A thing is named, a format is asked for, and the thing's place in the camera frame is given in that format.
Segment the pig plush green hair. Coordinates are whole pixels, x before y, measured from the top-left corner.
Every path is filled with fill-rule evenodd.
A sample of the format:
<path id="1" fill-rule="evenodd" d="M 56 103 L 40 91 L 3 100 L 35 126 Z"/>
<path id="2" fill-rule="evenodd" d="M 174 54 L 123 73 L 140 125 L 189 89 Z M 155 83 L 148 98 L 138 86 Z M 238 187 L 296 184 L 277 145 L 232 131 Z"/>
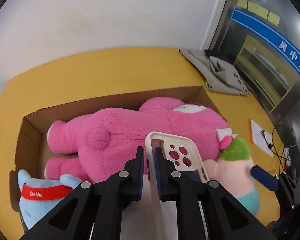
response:
<path id="1" fill-rule="evenodd" d="M 227 135 L 220 143 L 217 160 L 203 161 L 207 176 L 219 182 L 250 213 L 257 215 L 260 200 L 255 179 L 250 171 L 254 166 L 251 150 L 240 137 Z"/>

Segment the light blue plush toy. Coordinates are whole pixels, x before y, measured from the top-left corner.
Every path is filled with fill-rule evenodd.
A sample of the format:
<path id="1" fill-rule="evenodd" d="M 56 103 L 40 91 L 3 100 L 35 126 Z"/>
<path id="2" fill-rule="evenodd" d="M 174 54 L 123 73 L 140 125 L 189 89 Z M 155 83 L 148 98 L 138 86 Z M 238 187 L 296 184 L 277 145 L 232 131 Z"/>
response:
<path id="1" fill-rule="evenodd" d="M 19 209 L 26 229 L 32 228 L 81 182 L 70 174 L 62 175 L 59 180 L 50 180 L 33 178 L 27 171 L 20 170 Z"/>

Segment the pink plush bear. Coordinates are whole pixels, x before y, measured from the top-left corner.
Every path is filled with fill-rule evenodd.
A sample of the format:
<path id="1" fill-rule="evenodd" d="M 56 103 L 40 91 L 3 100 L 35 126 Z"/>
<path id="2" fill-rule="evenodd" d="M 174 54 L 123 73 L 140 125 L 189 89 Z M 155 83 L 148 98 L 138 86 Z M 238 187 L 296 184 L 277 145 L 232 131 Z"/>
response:
<path id="1" fill-rule="evenodd" d="M 226 120 L 211 108 L 179 99 L 155 97 L 137 110 L 105 108 L 68 122 L 57 120 L 47 144 L 57 155 L 47 161 L 44 176 L 58 180 L 71 174 L 98 183 L 123 170 L 151 132 L 191 139 L 203 160 L 216 160 L 235 136 Z"/>

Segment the white paper envelope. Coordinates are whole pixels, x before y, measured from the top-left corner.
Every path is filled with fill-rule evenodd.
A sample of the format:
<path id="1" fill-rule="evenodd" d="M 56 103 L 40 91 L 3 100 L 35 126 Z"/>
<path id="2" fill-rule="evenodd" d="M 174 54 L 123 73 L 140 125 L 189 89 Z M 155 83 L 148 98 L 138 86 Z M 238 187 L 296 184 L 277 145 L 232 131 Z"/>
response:
<path id="1" fill-rule="evenodd" d="M 270 157 L 273 157 L 273 142 L 271 135 L 259 126 L 254 120 L 250 120 L 251 141 Z"/>

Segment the cardboard box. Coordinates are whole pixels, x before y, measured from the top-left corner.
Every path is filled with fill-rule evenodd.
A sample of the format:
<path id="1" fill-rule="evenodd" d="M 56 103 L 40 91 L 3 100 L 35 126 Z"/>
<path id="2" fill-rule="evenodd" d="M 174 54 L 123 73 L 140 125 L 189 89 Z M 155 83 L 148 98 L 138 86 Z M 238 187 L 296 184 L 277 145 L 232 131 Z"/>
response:
<path id="1" fill-rule="evenodd" d="M 137 111 L 144 102 L 155 97 L 175 98 L 184 103 L 196 103 L 211 108 L 221 115 L 205 90 L 197 87 L 104 96 L 40 109 L 25 116 L 21 123 L 15 151 L 15 170 L 10 173 L 12 207 L 20 212 L 20 190 L 18 186 L 18 172 L 20 170 L 27 171 L 33 178 L 46 179 L 44 170 L 47 161 L 57 157 L 47 144 L 47 132 L 55 121 L 68 122 L 78 116 L 93 114 L 105 108 L 123 108 Z"/>

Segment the grey canvas bag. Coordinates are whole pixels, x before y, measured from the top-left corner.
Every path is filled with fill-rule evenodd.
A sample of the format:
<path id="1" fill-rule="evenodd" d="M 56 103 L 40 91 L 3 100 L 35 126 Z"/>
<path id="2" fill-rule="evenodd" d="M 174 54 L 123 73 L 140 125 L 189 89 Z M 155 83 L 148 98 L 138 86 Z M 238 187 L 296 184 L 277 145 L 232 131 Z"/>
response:
<path id="1" fill-rule="evenodd" d="M 236 68 L 227 61 L 207 56 L 202 50 L 180 49 L 179 53 L 203 75 L 207 90 L 237 96 L 250 94 Z"/>

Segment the blue door banner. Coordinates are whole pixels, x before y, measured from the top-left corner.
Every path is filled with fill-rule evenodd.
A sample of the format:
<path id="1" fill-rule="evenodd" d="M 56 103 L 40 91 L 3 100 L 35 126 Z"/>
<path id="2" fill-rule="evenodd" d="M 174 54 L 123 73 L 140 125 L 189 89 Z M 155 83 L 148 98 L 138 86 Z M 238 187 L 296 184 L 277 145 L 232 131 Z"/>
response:
<path id="1" fill-rule="evenodd" d="M 275 48 L 300 75 L 300 50 L 277 30 L 240 9 L 235 9 L 232 21 L 252 31 Z"/>

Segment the yellow sticky notes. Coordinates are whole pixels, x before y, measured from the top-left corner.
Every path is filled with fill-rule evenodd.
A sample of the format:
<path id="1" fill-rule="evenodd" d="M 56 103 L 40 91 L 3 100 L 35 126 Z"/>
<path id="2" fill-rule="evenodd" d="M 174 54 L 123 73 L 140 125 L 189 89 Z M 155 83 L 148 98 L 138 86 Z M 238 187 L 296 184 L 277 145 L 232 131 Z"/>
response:
<path id="1" fill-rule="evenodd" d="M 280 19 L 281 19 L 280 16 L 278 16 L 277 14 L 269 11 L 268 9 L 266 9 L 256 3 L 250 2 L 248 0 L 238 0 L 237 6 L 241 9 L 245 9 L 248 12 L 251 12 L 251 13 L 263 18 L 264 20 L 267 20 L 268 22 L 275 25 L 276 27 L 279 26 Z"/>

